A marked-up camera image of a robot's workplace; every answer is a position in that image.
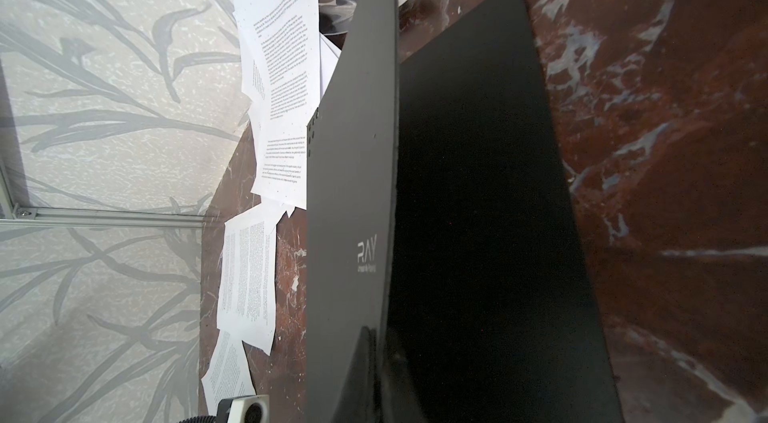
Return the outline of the black folder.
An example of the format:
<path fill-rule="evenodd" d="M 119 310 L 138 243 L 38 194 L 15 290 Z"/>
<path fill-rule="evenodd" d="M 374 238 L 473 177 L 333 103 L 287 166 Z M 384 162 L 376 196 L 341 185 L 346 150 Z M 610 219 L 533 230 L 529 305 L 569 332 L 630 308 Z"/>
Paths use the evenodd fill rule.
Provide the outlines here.
<path fill-rule="evenodd" d="M 359 0 L 307 126 L 307 420 L 620 421 L 525 1 L 398 31 Z"/>

